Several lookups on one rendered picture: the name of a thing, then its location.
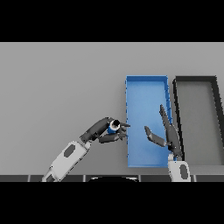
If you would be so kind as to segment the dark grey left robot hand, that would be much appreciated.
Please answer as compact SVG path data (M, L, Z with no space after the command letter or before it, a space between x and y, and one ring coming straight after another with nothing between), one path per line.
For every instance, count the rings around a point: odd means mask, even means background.
M115 134L108 133L109 123L113 120L117 120L113 117L104 117L94 125L92 125L84 134L80 136L80 140L85 144L88 141L99 140L101 144L115 142L118 139L126 137L126 128L130 125L124 122L120 122L120 129Z

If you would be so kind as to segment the dark grey bin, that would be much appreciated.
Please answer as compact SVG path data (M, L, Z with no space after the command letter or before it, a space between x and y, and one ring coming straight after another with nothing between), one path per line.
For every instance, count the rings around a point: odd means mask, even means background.
M224 113L216 76L176 76L172 82L184 160L224 165Z

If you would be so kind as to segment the blue bin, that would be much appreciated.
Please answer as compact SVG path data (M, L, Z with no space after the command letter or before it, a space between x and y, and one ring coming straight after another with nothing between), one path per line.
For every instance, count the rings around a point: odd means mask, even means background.
M126 123L128 145L128 167L165 168L169 151L149 141L145 126L159 137L165 138L165 127L159 114L164 106L172 122L170 89L167 75L127 75L126 80Z

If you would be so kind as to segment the blue pipe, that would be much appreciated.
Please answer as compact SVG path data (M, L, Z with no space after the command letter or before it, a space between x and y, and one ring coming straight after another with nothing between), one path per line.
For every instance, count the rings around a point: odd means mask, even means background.
M113 120L108 125L108 133L115 134L120 129L120 121Z

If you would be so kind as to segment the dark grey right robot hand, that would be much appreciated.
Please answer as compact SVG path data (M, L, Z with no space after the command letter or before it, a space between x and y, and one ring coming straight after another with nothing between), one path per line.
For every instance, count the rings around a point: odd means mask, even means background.
M159 145L160 147L167 146L168 150L173 153L175 158L181 158L183 154L180 146L179 134L174 125L170 123L163 105L160 105L159 114L162 117L166 139L152 133L148 126L144 127L146 136L149 141Z

